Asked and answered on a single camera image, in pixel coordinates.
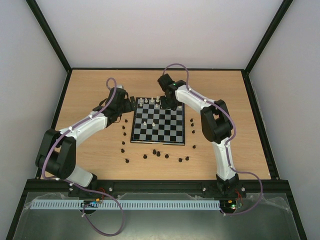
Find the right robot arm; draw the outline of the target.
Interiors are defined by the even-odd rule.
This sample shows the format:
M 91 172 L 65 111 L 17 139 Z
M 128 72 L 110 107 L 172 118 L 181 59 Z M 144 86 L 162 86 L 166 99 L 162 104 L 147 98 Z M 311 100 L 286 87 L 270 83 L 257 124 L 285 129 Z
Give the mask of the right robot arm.
M 226 103 L 199 94 L 183 80 L 173 81 L 167 73 L 157 82 L 164 92 L 160 97 L 163 109 L 177 110 L 179 104 L 185 104 L 200 115 L 202 133 L 212 143 L 216 159 L 217 189 L 222 195 L 229 196 L 239 183 L 239 175 L 234 171 L 230 144 L 234 123 Z

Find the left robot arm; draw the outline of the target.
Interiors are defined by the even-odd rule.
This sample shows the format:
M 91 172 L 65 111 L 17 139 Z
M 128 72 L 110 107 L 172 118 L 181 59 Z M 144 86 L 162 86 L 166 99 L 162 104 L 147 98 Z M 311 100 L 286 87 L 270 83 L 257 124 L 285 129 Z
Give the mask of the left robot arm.
M 47 130 L 35 160 L 35 165 L 41 169 L 42 178 L 48 180 L 48 172 L 54 179 L 66 180 L 87 188 L 95 175 L 76 165 L 77 147 L 95 133 L 115 123 L 123 114 L 136 109 L 135 98 L 118 85 L 111 88 L 108 98 L 102 100 L 82 120 L 60 130 Z

